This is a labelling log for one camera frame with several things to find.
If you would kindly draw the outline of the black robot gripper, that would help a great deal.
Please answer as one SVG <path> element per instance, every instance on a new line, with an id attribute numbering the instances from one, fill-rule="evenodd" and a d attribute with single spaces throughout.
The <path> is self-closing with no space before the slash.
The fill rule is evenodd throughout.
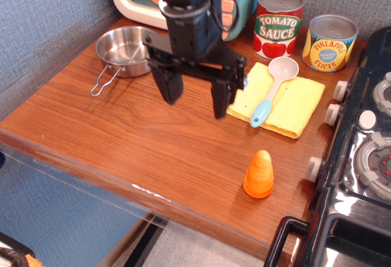
<path id="1" fill-rule="evenodd" d="M 212 82 L 216 119 L 225 117 L 237 89 L 247 86 L 247 59 L 222 39 L 220 0 L 180 7 L 159 1 L 168 34 L 144 38 L 153 79 L 163 100 L 174 104 L 183 93 L 183 74 Z"/>

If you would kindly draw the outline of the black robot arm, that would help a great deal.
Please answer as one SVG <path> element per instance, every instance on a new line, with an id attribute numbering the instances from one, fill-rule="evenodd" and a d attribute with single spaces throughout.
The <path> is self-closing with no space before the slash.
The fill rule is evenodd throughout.
<path id="1" fill-rule="evenodd" d="M 225 117 L 239 89 L 247 85 L 247 58 L 223 39 L 221 0 L 159 0 L 167 35 L 148 35 L 142 43 L 163 97 L 174 104 L 183 93 L 183 75 L 211 83 L 214 116 Z"/>

